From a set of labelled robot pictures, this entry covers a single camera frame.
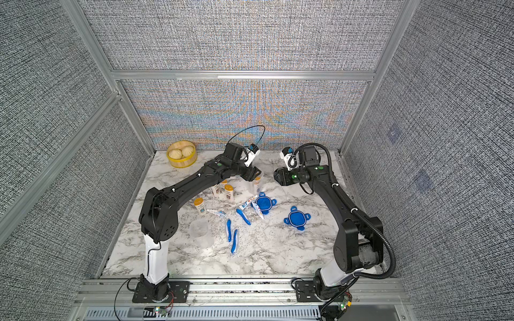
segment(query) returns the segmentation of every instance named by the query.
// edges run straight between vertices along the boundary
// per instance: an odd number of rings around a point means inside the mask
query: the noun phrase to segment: plastic cup
[[[211,229],[209,228],[209,221],[205,218],[191,222],[189,225],[189,235],[191,235],[196,246],[201,249],[206,249],[214,243]]]

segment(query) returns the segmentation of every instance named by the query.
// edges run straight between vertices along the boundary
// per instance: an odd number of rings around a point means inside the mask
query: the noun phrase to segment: white marble surface
[[[152,187],[161,189],[179,182],[220,153],[218,150],[200,152],[192,166],[174,168],[169,164],[165,152],[157,152],[103,271],[104,276],[142,273],[145,248],[138,218],[147,190]],[[336,156],[331,154],[334,173],[339,184],[344,185]],[[322,159],[322,164],[325,164],[323,154]],[[262,151],[254,165],[263,171],[262,190],[278,201],[277,206],[264,220],[253,209],[246,209],[245,213],[252,222],[252,225],[247,225],[235,212],[235,208],[251,196],[246,189],[246,181],[240,177],[229,179],[229,184],[234,186],[234,204],[214,198],[210,189],[203,191],[199,196],[205,200],[206,207],[225,211],[232,221],[232,230],[239,230],[239,249],[235,255],[230,253],[231,244],[227,242],[225,233],[226,220],[209,213],[200,215],[191,200],[179,210],[180,226],[170,239],[170,274],[311,274],[333,258],[332,246],[337,226],[322,199],[316,194],[305,194],[298,184],[282,187],[274,181],[274,170],[284,166],[278,152]],[[305,231],[284,224],[283,220],[293,205],[312,215]],[[188,233],[189,224],[199,216],[209,219],[214,237],[214,244],[208,249],[197,248]]]

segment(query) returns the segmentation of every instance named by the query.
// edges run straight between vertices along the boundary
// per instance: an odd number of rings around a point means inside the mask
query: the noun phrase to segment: transparent container
[[[191,225],[189,225],[189,235],[191,235],[195,245],[201,249],[206,249],[214,243],[209,221],[205,218],[191,222]]]
[[[255,178],[253,181],[251,182],[247,182],[247,190],[252,194],[252,195],[257,195],[258,193],[260,193],[262,190],[261,190],[261,177],[257,177]]]

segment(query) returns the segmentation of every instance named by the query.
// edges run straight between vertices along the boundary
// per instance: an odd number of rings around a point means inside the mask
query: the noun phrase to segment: steamed bun
[[[182,155],[184,155],[184,157],[187,157],[187,156],[191,155],[192,153],[194,153],[193,146],[186,146],[186,147],[182,148]]]
[[[182,152],[179,149],[172,149],[168,153],[168,156],[173,159],[181,159],[182,158]]]

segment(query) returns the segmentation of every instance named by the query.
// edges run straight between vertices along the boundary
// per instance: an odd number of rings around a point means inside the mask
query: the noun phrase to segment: gray fabric wall
[[[0,34],[1,216],[111,91],[58,0],[0,3]],[[147,158],[113,107],[0,246],[1,320],[67,318]]]
[[[0,218],[111,92],[58,0],[0,3]]]
[[[513,30],[421,1],[346,155],[420,320],[514,319]]]
[[[373,70],[403,0],[79,0],[114,69]]]
[[[245,127],[266,125],[262,149],[315,141],[341,145],[359,106],[365,81],[124,80],[122,84],[157,149],[189,140],[199,149],[223,149]],[[261,128],[241,134],[256,142]]]
[[[100,267],[148,155],[113,107],[0,247],[0,318],[65,320]],[[27,311],[36,312],[27,318]]]

